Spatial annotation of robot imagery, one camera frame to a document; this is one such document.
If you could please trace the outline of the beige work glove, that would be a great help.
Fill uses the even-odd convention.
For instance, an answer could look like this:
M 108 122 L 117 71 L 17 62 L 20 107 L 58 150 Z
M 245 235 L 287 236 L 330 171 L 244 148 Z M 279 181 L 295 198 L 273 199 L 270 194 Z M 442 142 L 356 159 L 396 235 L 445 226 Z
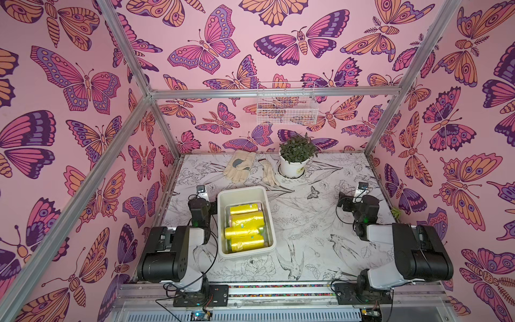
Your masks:
M 270 187 L 280 186 L 280 182 L 275 176 L 272 164 L 266 159 L 259 160 L 259 163 L 263 166 L 262 181 Z
M 256 153 L 236 150 L 228 162 L 223 174 L 232 183 L 244 183 L 256 158 Z

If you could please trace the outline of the yellow bag roll top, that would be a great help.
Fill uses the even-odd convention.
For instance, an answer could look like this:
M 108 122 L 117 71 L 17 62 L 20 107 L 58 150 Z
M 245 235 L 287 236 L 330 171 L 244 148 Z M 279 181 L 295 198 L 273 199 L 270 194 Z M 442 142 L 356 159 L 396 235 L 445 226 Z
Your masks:
M 231 215 L 229 225 L 239 228 L 259 228 L 265 226 L 264 214 L 262 211 L 256 211 Z

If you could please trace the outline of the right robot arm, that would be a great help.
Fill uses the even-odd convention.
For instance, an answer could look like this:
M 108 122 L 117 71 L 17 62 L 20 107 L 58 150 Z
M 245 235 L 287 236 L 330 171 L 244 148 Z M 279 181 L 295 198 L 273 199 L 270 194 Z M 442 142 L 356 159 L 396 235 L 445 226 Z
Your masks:
M 370 195 L 352 197 L 341 193 L 336 210 L 352 214 L 351 225 L 360 240 L 393 247 L 391 262 L 363 269 L 354 283 L 341 280 L 333 287 L 340 301 L 355 297 L 359 303 L 375 303 L 393 298 L 396 287 L 453 278 L 452 261 L 433 226 L 379 224 L 380 202 Z

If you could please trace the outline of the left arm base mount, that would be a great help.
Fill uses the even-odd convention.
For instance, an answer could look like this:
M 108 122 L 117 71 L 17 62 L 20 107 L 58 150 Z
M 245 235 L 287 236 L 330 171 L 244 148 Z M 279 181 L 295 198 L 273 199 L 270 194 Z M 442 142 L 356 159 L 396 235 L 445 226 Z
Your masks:
M 200 291 L 175 296 L 173 307 L 226 307 L 228 300 L 228 284 L 204 284 Z

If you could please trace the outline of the yellow bag roll small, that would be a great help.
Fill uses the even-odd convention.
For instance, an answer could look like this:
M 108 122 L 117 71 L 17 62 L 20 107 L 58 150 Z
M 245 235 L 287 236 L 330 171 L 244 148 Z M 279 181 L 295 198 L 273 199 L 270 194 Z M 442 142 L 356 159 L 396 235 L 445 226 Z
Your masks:
M 230 215 L 243 215 L 248 213 L 255 213 L 262 210 L 262 207 L 259 203 L 251 203 L 244 205 L 235 205 L 230 206 L 229 214 Z

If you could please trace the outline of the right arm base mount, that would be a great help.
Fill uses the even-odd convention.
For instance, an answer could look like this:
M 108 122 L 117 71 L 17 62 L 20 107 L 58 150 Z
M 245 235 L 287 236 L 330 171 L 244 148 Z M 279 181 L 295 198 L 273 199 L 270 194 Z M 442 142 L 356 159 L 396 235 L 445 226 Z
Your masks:
M 356 283 L 334 280 L 330 287 L 339 305 L 383 305 L 392 304 L 390 291 L 367 291 Z

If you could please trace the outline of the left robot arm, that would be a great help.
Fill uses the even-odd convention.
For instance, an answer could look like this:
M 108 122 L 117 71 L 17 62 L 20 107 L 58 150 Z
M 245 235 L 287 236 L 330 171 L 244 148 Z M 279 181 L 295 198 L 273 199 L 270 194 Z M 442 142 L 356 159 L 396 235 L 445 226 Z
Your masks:
M 188 206 L 190 224 L 150 230 L 136 268 L 139 281 L 160 283 L 166 292 L 173 291 L 175 307 L 201 306 L 210 299 L 209 281 L 198 268 L 194 251 L 207 245 L 212 236 L 211 204 L 192 197 Z

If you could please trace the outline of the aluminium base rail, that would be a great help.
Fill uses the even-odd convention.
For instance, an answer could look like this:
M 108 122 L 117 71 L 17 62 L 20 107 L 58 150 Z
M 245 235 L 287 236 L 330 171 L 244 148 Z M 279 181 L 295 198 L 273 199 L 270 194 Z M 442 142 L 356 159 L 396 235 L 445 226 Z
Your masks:
M 437 283 L 415 283 L 395 287 L 390 291 L 392 304 L 339 305 L 331 291 L 331 281 L 213 283 L 229 285 L 226 307 L 187 307 L 187 309 L 286 309 L 311 307 L 343 307 L 373 309 L 420 308 L 452 311 L 453 306 Z

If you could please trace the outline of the potted green plant white pot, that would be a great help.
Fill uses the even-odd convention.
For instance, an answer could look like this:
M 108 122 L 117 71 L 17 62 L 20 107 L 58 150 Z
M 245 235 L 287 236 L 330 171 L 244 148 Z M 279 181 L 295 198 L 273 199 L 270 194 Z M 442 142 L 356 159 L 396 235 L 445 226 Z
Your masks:
M 280 145 L 280 172 L 286 178 L 300 178 L 306 165 L 319 153 L 312 139 L 307 135 L 297 135 Z

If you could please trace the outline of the right beige work glove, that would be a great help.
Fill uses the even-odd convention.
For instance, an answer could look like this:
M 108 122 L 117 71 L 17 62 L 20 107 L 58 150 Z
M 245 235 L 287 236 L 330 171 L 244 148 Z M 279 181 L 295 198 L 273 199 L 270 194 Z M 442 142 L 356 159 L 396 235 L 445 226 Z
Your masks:
M 259 163 L 263 166 L 262 181 L 270 187 L 280 186 L 280 182 L 275 176 L 272 164 L 266 159 L 259 160 Z

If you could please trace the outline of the aluminium frame bars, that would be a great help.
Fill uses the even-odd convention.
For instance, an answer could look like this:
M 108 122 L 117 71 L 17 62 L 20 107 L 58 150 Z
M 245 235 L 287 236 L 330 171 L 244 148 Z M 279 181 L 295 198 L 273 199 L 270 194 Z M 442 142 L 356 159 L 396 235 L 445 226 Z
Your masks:
M 108 170 L 112 167 L 117 156 L 122 151 L 123 146 L 130 139 L 131 133 L 136 122 L 141 118 L 145 111 L 150 110 L 156 116 L 156 120 L 164 133 L 164 137 L 173 151 L 177 153 L 174 139 L 171 137 L 170 130 L 166 125 L 162 113 L 157 106 L 158 99 L 178 98 L 232 98 L 232 97 L 303 97 L 311 95 L 316 96 L 351 96 L 351 95 L 373 95 L 386 94 L 392 96 L 387 115 L 393 114 L 393 109 L 399 106 L 399 99 L 406 94 L 408 87 L 413 83 L 415 76 L 421 69 L 429 52 L 434 48 L 437 40 L 441 37 L 444 29 L 450 22 L 453 14 L 461 5 L 460 1 L 444 1 L 435 20 L 430 25 L 422 48 L 417 52 L 416 58 L 403 76 L 402 83 L 398 87 L 325 87 L 325 88 L 301 88 L 294 87 L 290 89 L 248 89 L 248 90 L 185 90 L 185 91 L 153 91 L 143 75 L 142 69 L 136 61 L 135 55 L 132 53 L 128 39 L 122 30 L 117 14 L 108 1 L 100 1 L 103 16 L 109 23 L 116 40 L 122 47 L 124 55 L 126 55 L 127 64 L 134 73 L 135 80 L 139 88 L 143 92 L 143 97 L 139 101 L 134 112 L 130 114 L 123 125 L 122 130 L 115 137 L 113 143 L 108 147 L 106 154 L 100 159 L 98 165 L 88 175 L 84 184 L 80 187 L 79 192 L 70 199 L 63 207 L 61 216 L 59 217 L 54 229 L 47 235 L 43 245 L 37 249 L 35 255 L 29 264 L 21 271 L 17 280 L 13 283 L 13 287 L 6 292 L 5 297 L 1 301 L 1 320 L 14 321 L 17 314 L 21 311 L 27 298 L 30 296 L 37 282 L 41 279 L 46 269 L 50 265 L 55 253 L 60 248 L 65 237 L 71 232 L 80 216 L 80 212 L 86 206 L 94 190 L 100 181 L 105 177 Z

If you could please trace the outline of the left beige work glove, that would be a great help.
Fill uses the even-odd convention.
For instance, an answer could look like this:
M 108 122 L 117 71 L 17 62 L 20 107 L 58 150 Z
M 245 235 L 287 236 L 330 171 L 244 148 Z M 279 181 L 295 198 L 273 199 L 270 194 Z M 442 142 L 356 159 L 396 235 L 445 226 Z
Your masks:
M 223 174 L 232 183 L 244 183 L 256 158 L 256 153 L 236 150 L 228 162 Z

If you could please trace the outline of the white plastic storage box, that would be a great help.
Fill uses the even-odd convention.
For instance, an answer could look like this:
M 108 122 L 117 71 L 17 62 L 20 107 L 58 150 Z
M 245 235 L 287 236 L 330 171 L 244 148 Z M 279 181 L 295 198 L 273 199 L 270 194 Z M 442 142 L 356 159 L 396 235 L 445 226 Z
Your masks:
M 271 207 L 268 201 L 266 190 L 262 186 L 251 186 L 241 189 L 222 191 L 218 194 L 217 221 L 219 224 L 219 254 L 226 259 L 244 258 L 248 256 L 261 256 L 275 250 L 277 238 L 275 233 L 274 221 L 272 219 Z M 232 252 L 230 240 L 224 236 L 225 228 L 230 227 L 229 214 L 230 206 L 259 203 L 264 214 L 265 226 L 260 228 L 260 235 L 264 237 L 265 247 L 249 250 L 245 252 Z

